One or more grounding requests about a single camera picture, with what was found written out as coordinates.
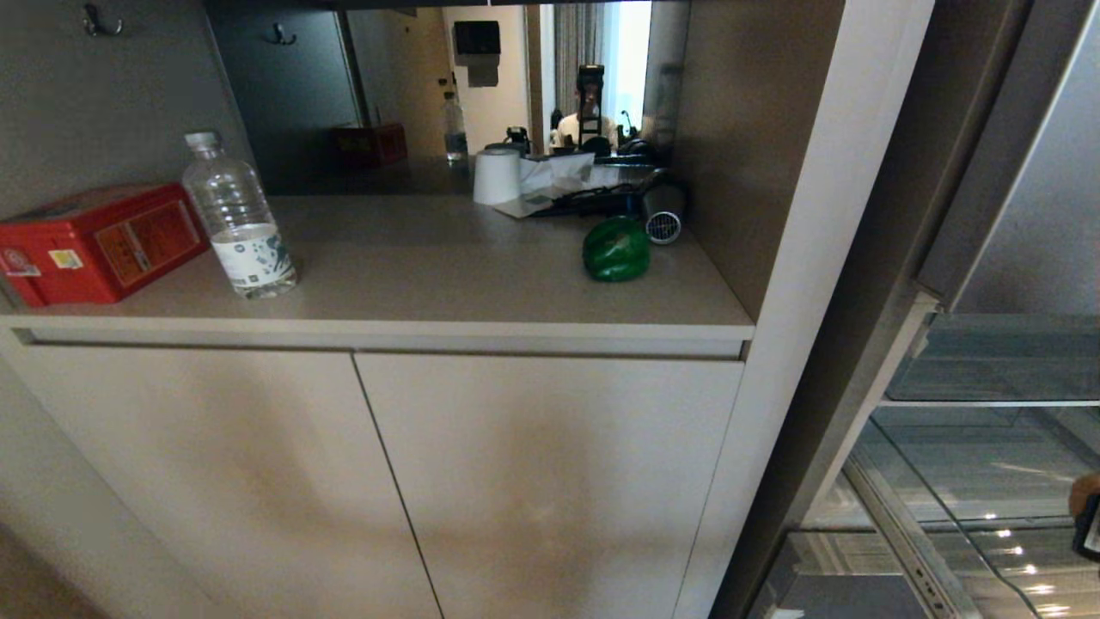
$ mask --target green object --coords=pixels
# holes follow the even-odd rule
[[[649,236],[629,217],[612,217],[584,236],[584,267],[601,281],[625,281],[649,268]]]

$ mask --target beige countertop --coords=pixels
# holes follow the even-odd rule
[[[231,290],[207,251],[113,305],[16,308],[9,329],[173,330],[440,338],[751,340],[752,321],[689,232],[649,270],[590,278],[598,220],[517,221],[461,196],[272,198],[300,281],[272,299]]]

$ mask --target plastic bottle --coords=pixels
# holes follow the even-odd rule
[[[213,131],[186,140],[198,161],[184,172],[184,188],[233,289],[244,298],[268,298],[293,288],[298,274],[255,170],[226,156]]]
[[[462,121],[462,106],[454,92],[443,92],[443,144],[447,146],[447,161],[457,162],[466,158],[466,125]]]

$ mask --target white cabinet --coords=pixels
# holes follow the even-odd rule
[[[251,617],[439,617],[348,354],[19,357],[65,433],[211,595]]]
[[[672,616],[741,364],[355,363],[447,619]]]

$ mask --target coat hook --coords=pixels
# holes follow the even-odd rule
[[[111,32],[100,25],[99,23],[99,9],[92,3],[87,3],[84,5],[84,31],[88,33],[88,36],[99,36],[100,34],[105,36],[114,36],[122,33],[122,20],[119,20],[119,26]]]
[[[272,27],[275,29],[275,41],[268,41],[268,43],[273,45],[294,45],[294,42],[298,40],[297,34],[292,34],[290,38],[287,38],[283,33],[283,24],[278,22],[273,23]]]

